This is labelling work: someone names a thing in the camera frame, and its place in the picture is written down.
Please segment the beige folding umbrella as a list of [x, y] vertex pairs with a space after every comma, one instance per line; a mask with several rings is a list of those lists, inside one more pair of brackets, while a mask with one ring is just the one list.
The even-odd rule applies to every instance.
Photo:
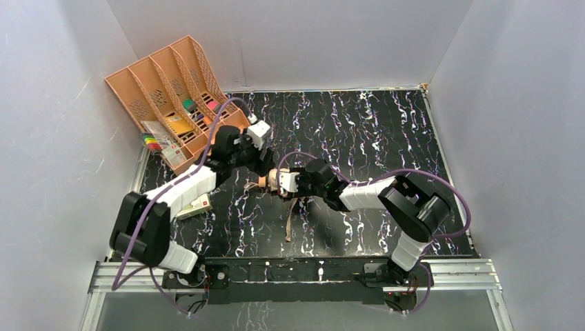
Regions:
[[292, 217], [293, 217], [293, 210], [295, 209], [295, 206], [297, 205], [297, 203], [299, 202], [299, 197], [296, 197], [295, 194], [297, 193], [287, 193], [287, 192], [282, 192], [279, 188], [278, 188], [278, 181], [277, 181], [277, 175], [280, 172], [280, 169], [272, 169], [269, 171], [268, 175], [265, 177], [259, 177], [257, 181], [250, 181], [248, 183], [246, 183], [244, 185], [244, 189], [245, 190], [261, 190], [263, 192], [269, 192], [269, 193], [274, 193], [276, 195], [278, 195], [279, 197], [283, 198], [285, 201], [290, 201], [290, 205], [288, 208], [288, 218], [286, 220], [286, 236], [285, 236], [285, 241], [286, 242], [291, 242], [292, 239]]

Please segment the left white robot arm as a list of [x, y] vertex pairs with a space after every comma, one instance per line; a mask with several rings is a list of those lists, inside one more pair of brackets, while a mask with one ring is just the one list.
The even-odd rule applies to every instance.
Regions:
[[243, 130], [220, 126], [213, 144], [196, 163], [172, 181], [144, 194], [130, 192], [122, 200], [110, 247], [150, 268], [190, 274], [200, 256], [170, 239], [170, 222], [187, 205], [227, 181], [234, 169], [246, 167], [265, 176], [275, 166], [268, 146], [271, 127], [259, 121]]

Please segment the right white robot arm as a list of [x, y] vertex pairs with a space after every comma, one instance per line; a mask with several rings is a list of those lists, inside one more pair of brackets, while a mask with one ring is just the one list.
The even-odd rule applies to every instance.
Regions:
[[448, 199], [412, 170], [401, 170], [377, 181], [350, 181], [323, 159], [277, 175], [285, 197], [320, 197], [332, 210], [385, 209], [401, 230], [388, 267], [407, 275], [423, 255], [438, 227], [452, 211]]

